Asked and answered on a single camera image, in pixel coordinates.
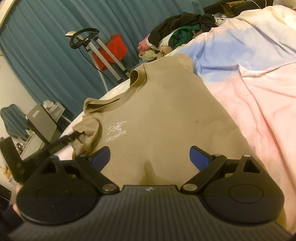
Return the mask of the teal blue curtain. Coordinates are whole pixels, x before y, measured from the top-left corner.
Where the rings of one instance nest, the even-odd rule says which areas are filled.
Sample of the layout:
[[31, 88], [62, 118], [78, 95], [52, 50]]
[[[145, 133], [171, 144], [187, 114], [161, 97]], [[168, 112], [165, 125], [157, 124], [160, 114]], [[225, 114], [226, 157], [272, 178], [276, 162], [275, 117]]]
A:
[[58, 101], [69, 118], [86, 98], [105, 89], [86, 52], [74, 50], [66, 33], [96, 28], [106, 41], [120, 34], [127, 46], [123, 64], [138, 63], [138, 43], [170, 16], [202, 14], [213, 1], [16, 1], [1, 27], [1, 51], [33, 100]]

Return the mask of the pile of mixed clothes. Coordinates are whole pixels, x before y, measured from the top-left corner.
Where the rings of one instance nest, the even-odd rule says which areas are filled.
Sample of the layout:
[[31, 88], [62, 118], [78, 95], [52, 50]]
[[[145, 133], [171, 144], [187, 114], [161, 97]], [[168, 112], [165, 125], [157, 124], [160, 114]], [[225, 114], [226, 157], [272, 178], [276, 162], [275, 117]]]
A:
[[138, 43], [138, 56], [144, 61], [163, 57], [198, 35], [222, 25], [227, 18], [220, 13], [199, 15], [187, 12], [169, 17]]

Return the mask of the red cloth on steamer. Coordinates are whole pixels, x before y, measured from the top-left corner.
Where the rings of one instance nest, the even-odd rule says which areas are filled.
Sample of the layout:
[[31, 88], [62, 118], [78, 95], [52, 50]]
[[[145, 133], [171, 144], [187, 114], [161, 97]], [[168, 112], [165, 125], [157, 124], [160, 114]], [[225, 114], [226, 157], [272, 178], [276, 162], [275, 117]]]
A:
[[[121, 61], [127, 53], [127, 47], [124, 44], [120, 34], [112, 35], [106, 47], [118, 61]], [[110, 65], [113, 65], [115, 63], [115, 61], [102, 47], [100, 47], [98, 51], [100, 52], [100, 54], [102, 54], [102, 56]], [[99, 57], [95, 53], [93, 53], [93, 57], [96, 63], [98, 64], [100, 70], [107, 70], [105, 64], [99, 59]]]

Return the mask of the grey black chair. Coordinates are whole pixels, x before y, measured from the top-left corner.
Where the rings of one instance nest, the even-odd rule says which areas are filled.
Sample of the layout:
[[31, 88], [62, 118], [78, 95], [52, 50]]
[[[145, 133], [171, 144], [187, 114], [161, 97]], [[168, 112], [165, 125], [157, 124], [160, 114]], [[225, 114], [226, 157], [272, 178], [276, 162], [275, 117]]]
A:
[[49, 110], [37, 104], [27, 115], [27, 124], [35, 134], [47, 145], [61, 136], [57, 121], [63, 114], [63, 109], [54, 104]]

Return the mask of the pastel bed duvet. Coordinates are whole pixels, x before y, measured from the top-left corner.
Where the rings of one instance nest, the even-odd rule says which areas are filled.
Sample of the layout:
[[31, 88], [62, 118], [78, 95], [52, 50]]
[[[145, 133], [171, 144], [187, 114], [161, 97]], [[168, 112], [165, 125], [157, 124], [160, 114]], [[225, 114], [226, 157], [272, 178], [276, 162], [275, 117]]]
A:
[[[281, 224], [295, 232], [295, 11], [244, 11], [166, 57], [184, 53], [285, 196]], [[130, 80], [100, 100], [124, 93]], [[73, 157], [72, 145], [58, 157]]]

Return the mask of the wavy blue mirror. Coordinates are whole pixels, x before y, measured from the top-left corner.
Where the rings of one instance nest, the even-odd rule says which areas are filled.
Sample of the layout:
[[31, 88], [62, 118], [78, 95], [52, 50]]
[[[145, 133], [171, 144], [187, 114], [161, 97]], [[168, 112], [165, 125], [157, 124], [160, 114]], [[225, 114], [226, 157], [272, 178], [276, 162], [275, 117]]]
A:
[[26, 130], [29, 129], [26, 115], [18, 108], [17, 105], [11, 104], [1, 109], [1, 119], [4, 122], [6, 132], [15, 139], [24, 141], [29, 137]]

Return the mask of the khaki beige t-shirt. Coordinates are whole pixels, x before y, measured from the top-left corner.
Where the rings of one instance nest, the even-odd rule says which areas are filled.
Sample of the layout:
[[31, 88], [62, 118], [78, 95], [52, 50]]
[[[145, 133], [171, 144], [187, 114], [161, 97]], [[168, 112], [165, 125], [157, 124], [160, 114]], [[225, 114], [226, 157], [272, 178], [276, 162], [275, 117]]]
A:
[[73, 127], [73, 157], [109, 147], [102, 174], [125, 185], [182, 186], [198, 173], [189, 151], [239, 159], [254, 151], [199, 76], [192, 59], [175, 54], [130, 73], [129, 88], [111, 99], [88, 98]]

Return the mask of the garment steamer stand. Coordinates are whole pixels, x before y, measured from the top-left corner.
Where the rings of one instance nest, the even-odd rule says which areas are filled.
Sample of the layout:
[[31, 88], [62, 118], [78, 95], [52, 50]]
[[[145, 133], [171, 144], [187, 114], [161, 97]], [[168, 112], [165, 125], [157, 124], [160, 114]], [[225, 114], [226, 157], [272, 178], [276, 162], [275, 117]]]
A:
[[98, 64], [96, 63], [93, 53], [95, 53], [99, 59], [105, 64], [107, 67], [107, 70], [112, 74], [112, 76], [115, 78], [116, 82], [118, 84], [122, 83], [126, 78], [121, 77], [117, 73], [117, 71], [112, 67], [113, 65], [110, 65], [105, 58], [100, 54], [98, 49], [102, 47], [109, 56], [115, 61], [114, 65], [117, 65], [117, 67], [122, 71], [124, 75], [126, 75], [127, 78], [130, 76], [130, 72], [124, 64], [121, 61], [118, 61], [115, 56], [107, 49], [106, 44], [99, 38], [99, 29], [96, 28], [84, 28], [78, 31], [69, 31], [65, 34], [65, 37], [69, 38], [69, 46], [72, 49], [78, 49], [80, 53], [82, 53], [81, 49], [84, 49], [88, 57], [84, 57], [99, 73], [99, 76], [101, 78], [101, 81], [103, 83], [103, 86], [106, 90], [106, 92], [109, 92], [109, 88], [107, 85], [107, 81], [109, 81], [111, 84], [114, 84], [110, 78], [104, 73], [104, 71], [100, 70]]

